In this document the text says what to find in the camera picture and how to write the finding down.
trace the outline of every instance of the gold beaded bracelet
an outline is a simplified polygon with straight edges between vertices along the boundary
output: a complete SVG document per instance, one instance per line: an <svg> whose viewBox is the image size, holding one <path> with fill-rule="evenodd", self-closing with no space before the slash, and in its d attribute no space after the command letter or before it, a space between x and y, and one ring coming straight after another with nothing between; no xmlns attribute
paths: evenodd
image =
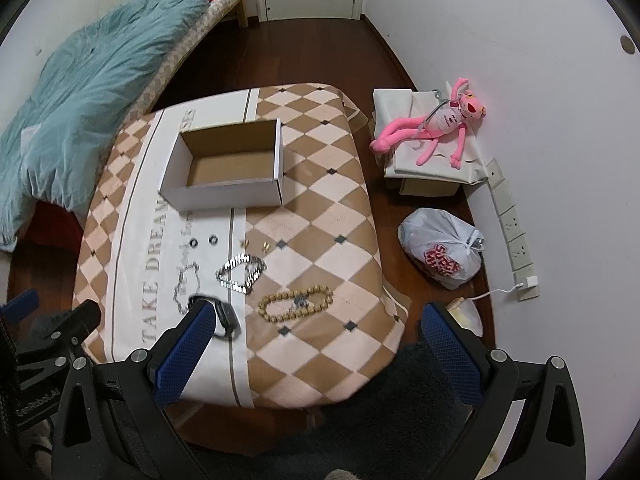
<svg viewBox="0 0 640 480"><path fill-rule="evenodd" d="M274 301L293 300L294 298L300 296L309 297L312 294L317 294L319 292L324 294L326 298L317 305L292 308L288 312L285 312L284 314L281 314L279 316L273 316L267 312L267 307ZM269 323L283 323L285 321L289 321L299 317L311 316L318 312L322 312L323 310L327 310L329 308L329 305L331 305L333 302L334 292L328 286L315 285L310 286L307 290L304 291L290 290L288 292L278 292L276 294L266 295L258 302L258 314L260 314L262 318Z"/></svg>

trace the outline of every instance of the open white box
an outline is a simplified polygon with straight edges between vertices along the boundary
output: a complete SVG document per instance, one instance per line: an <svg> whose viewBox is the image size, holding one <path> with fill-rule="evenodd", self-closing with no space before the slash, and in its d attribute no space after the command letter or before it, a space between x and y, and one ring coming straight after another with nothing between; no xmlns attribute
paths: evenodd
<svg viewBox="0 0 640 480"><path fill-rule="evenodd" d="M282 205L280 120L178 133L160 195L178 211Z"/></svg>

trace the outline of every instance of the bed leg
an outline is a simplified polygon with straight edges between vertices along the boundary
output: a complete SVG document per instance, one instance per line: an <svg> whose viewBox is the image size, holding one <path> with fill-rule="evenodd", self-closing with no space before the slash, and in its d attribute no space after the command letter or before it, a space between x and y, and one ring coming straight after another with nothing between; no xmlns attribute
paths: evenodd
<svg viewBox="0 0 640 480"><path fill-rule="evenodd" d="M236 15L238 16L238 25L240 28L248 28L249 18L246 15L246 3L244 0L240 0L236 4Z"/></svg>

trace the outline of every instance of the teal blanket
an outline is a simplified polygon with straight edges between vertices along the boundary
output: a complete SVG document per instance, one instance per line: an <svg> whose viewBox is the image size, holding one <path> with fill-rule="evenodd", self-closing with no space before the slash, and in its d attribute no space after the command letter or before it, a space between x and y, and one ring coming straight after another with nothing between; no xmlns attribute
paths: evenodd
<svg viewBox="0 0 640 480"><path fill-rule="evenodd" d="M36 200L86 215L117 127L206 6L134 0L73 33L49 57L0 136L0 249L14 250ZM35 130L28 144L25 128Z"/></svg>

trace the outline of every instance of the pink panther plush toy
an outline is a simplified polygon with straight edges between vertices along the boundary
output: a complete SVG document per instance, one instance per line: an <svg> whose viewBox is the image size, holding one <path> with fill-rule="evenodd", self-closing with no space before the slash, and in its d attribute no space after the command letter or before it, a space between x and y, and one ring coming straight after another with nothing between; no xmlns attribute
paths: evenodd
<svg viewBox="0 0 640 480"><path fill-rule="evenodd" d="M423 165L431 158L438 147L440 137L458 131L458 147L451 155L451 167L460 169L462 152L465 149L466 123L484 117L486 109L482 103L468 90L458 95L460 88L467 84L468 79L460 78L451 89L449 107L437 109L433 117L426 124L422 124L429 116L396 119L382 130L380 136L370 145L375 153L386 153L391 147L407 139L431 139L427 150L418 158L416 164Z"/></svg>

